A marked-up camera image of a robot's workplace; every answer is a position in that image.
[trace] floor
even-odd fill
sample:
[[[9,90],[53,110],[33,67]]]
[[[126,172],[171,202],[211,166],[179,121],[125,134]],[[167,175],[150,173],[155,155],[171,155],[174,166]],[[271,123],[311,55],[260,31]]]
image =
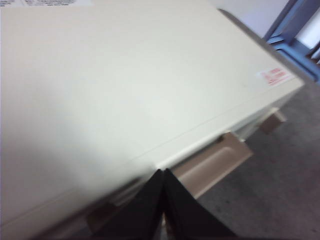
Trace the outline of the floor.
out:
[[[239,236],[320,239],[320,87],[311,81],[283,108],[288,122],[256,132],[254,152],[199,202]]]

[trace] red warning label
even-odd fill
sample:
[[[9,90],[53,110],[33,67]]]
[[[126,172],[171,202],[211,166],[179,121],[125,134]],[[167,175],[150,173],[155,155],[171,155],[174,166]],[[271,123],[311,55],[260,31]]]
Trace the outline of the red warning label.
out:
[[[276,67],[268,71],[262,71],[259,74],[270,86],[275,86],[293,78],[293,75],[290,72],[280,67]]]

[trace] white paper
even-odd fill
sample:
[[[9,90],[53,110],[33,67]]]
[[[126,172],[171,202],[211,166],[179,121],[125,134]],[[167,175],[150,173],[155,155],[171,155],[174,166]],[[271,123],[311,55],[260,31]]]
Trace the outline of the white paper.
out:
[[[91,0],[0,0],[0,7],[91,6]]]

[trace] label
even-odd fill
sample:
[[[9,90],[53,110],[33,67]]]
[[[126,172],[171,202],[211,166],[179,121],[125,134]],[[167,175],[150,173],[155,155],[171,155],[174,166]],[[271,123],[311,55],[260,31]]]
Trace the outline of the label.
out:
[[[91,6],[91,0],[0,0],[0,7]]]
[[[278,84],[284,83],[290,79],[293,79],[295,76],[290,72],[286,71],[281,67],[276,67],[270,70],[261,71],[258,75],[263,78],[268,85],[276,86]]]

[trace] black object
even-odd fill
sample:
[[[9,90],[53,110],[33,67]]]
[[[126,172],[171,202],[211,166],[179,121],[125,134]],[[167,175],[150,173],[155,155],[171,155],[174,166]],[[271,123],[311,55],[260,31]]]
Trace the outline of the black object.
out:
[[[169,169],[157,170],[134,199],[91,238],[69,240],[160,239],[163,213],[170,240],[271,240],[237,237],[203,208]]]

